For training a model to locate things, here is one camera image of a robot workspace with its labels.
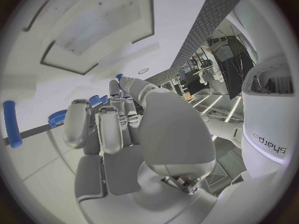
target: recessed light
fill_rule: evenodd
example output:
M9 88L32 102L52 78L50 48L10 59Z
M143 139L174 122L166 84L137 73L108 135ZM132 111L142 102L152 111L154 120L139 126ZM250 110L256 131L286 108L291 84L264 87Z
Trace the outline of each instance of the recessed light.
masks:
M145 73L148 70L149 70L148 68L142 69L141 71L138 72L138 74L141 75L141 74Z

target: blue handle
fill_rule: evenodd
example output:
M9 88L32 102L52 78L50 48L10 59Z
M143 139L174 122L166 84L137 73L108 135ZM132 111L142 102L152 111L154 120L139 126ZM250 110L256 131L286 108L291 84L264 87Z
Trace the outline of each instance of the blue handle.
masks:
M15 115L15 103L13 101L5 101L3 103L4 119L9 143L12 148L18 148L22 145L22 138L17 126Z

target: white robot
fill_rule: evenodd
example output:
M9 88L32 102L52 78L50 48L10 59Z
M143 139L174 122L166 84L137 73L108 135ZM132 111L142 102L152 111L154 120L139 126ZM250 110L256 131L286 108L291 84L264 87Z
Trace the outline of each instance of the white robot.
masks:
M270 108L261 104L271 98L292 97L290 76L284 57L261 63L248 73L242 87L243 127L215 123L198 115L177 94L124 76L119 86L125 111L115 80L110 83L112 106L100 109L97 124L88 101L74 101L66 115L64 140L72 148L89 150L80 160L75 181L76 200L86 220L92 224L214 223L213 214L247 182L244 178L218 198L202 188L216 160L210 133L232 140L230 134L238 130L235 145L242 148L250 178L277 171L288 152L283 139L290 131L273 133L275 123L266 125L265 117L279 115L282 104L277 99ZM257 81L267 92L260 93ZM132 99L127 103L125 97L144 107L140 123ZM288 99L281 102L288 105ZM295 122L291 115L284 120ZM98 146L89 142L96 126Z

